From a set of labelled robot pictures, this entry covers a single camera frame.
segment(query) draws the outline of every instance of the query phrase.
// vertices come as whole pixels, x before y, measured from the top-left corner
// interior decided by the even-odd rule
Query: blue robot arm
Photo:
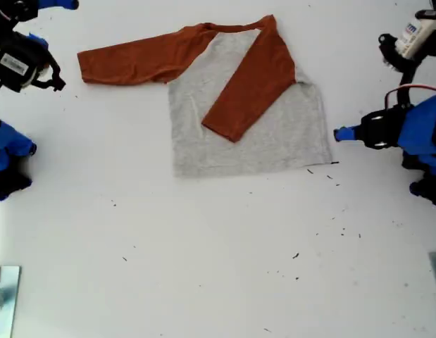
[[[77,0],[39,0],[39,9],[49,7],[63,7],[65,9],[75,10],[78,8]]]

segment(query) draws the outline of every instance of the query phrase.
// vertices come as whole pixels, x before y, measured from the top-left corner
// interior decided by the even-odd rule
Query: raglan shirt
[[[286,170],[332,161],[320,95],[273,16],[210,23],[78,54],[85,82],[168,82],[181,177]]]

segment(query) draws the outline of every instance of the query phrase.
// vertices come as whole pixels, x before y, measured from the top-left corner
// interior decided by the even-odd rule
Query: white label
[[[17,58],[14,58],[9,54],[4,54],[3,58],[1,58],[0,60],[0,64],[4,65],[5,67],[11,69],[13,72],[16,72],[17,74],[20,74],[22,76],[24,76],[28,70],[27,65],[25,65],[22,61],[19,61]]]

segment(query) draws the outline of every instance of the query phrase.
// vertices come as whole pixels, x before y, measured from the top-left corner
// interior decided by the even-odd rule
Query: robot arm
[[[0,0],[0,88],[5,86],[17,93],[28,85],[53,87],[54,91],[64,88],[61,69],[47,42],[34,35],[26,37],[13,28],[19,22],[36,18],[39,9],[75,10],[78,6],[78,0]],[[51,79],[38,80],[47,65],[53,70]]]
[[[372,149],[402,148],[403,167],[425,172],[420,182],[410,186],[411,193],[436,205],[436,95],[417,106],[409,98],[413,87],[436,91],[436,87],[411,84],[423,60],[436,56],[436,11],[417,12],[400,38],[383,34],[379,43],[385,62],[403,73],[401,85],[387,93],[384,109],[364,116],[360,125],[335,130],[335,139],[360,140]],[[397,92],[398,103],[389,108],[392,92]]]
[[[39,9],[49,8],[49,7],[63,7],[65,9],[77,9],[77,0],[39,0]]]

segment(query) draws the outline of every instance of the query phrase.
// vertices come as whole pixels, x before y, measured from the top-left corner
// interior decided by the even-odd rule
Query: motor
[[[424,171],[423,179],[411,184],[411,193],[436,205],[436,95],[417,106],[409,96],[410,88],[436,91],[436,87],[411,84],[423,60],[436,56],[436,11],[417,12],[399,39],[383,34],[379,43],[384,61],[403,73],[400,86],[385,95],[382,110],[364,116],[360,125],[334,130],[335,140],[360,140],[377,150],[402,148],[402,166]],[[390,108],[393,92],[397,92],[397,104]]]

